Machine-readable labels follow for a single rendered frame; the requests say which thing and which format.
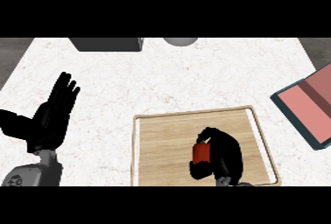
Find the pink box with teal rim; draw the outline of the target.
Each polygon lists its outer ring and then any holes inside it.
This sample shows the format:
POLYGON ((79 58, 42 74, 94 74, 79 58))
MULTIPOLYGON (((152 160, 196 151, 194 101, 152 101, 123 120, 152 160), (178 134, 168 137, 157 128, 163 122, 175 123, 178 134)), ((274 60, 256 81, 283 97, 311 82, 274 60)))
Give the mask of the pink box with teal rim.
POLYGON ((314 150, 331 146, 331 62, 270 100, 314 150))

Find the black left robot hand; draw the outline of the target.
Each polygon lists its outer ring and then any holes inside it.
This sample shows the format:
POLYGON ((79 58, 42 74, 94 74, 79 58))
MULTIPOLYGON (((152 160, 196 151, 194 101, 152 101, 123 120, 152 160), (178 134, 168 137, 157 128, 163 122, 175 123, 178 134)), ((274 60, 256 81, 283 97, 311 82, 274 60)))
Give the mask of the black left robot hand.
POLYGON ((0 130, 8 137, 24 140, 27 153, 53 151, 63 143, 78 91, 70 74, 61 72, 32 118, 0 109, 0 130))

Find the red bell pepper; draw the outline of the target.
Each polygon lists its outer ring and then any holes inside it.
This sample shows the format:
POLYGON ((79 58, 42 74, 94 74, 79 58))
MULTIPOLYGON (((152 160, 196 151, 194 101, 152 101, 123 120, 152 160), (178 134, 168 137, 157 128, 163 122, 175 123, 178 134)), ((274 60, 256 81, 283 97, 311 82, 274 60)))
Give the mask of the red bell pepper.
POLYGON ((191 162, 197 164, 199 162, 209 161, 209 145, 205 142, 196 143, 191 146, 191 162))

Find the grey round object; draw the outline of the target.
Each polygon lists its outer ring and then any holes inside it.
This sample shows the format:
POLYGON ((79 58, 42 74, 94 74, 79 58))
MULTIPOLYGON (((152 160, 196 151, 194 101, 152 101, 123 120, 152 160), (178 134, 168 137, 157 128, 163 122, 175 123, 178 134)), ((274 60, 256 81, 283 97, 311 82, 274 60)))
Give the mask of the grey round object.
POLYGON ((196 38, 165 38, 165 42, 172 46, 188 46, 196 42, 196 38))

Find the wooden tray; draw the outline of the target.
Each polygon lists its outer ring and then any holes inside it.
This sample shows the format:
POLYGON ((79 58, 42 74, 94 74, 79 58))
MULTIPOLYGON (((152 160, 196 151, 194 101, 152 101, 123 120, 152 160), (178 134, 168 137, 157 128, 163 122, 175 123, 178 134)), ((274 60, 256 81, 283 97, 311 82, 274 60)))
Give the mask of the wooden tray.
POLYGON ((129 184, 132 186, 212 186, 188 174, 191 146, 206 127, 224 131, 242 150, 242 182, 279 186, 280 177, 264 141, 254 107, 218 108, 159 115, 135 115, 131 133, 129 184))

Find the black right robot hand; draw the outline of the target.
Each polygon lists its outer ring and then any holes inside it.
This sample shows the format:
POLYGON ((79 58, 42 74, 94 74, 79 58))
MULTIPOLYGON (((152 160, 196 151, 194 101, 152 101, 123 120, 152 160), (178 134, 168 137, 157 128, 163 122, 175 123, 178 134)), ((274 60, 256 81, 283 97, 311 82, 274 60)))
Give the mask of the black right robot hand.
POLYGON ((188 162, 190 177, 202 179, 209 175, 214 180, 230 177, 237 184, 243 174, 243 160, 240 146, 234 138, 215 128, 206 127, 197 134, 196 143, 208 140, 209 161, 194 164, 188 162))

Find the dark grey block appliance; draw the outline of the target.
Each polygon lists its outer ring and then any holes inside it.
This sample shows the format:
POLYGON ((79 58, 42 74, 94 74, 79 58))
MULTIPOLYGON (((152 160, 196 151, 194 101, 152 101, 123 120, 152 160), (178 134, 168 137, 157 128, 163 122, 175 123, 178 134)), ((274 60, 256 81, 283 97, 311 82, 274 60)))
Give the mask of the dark grey block appliance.
POLYGON ((69 38, 81 52, 138 52, 143 38, 69 38))

